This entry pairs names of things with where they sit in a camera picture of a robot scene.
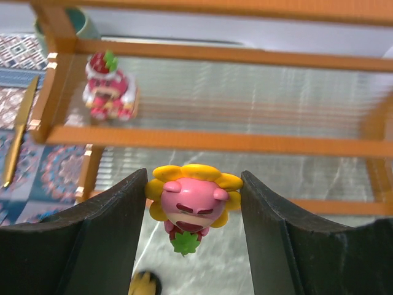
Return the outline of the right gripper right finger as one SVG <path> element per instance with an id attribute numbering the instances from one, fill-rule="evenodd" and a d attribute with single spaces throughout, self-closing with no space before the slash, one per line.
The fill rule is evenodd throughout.
<path id="1" fill-rule="evenodd" d="M 249 171 L 241 177 L 256 294 L 392 293 L 392 219 L 344 226 L 281 197 Z"/>

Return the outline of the pink flower bear toy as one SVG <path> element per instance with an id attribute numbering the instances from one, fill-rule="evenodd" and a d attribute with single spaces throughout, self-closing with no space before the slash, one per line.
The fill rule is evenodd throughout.
<path id="1" fill-rule="evenodd" d="M 164 224 L 174 252 L 186 256 L 240 208 L 242 187 L 241 178 L 209 165 L 165 165 L 153 171 L 145 196 L 151 201 L 150 216 Z"/>

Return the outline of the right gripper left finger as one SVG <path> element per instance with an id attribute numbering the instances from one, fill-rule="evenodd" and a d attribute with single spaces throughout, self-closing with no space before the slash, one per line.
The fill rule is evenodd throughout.
<path id="1" fill-rule="evenodd" d="M 2 294 L 126 294 L 147 172 L 37 223 L 1 228 Z"/>

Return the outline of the pink bear strawberry cake toy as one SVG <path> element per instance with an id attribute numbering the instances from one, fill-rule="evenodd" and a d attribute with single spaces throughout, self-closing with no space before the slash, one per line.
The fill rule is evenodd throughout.
<path id="1" fill-rule="evenodd" d="M 122 71 L 109 50 L 96 52 L 85 66 L 87 83 L 82 94 L 85 106 L 96 120 L 128 121 L 136 117 L 139 88 L 134 75 Z"/>

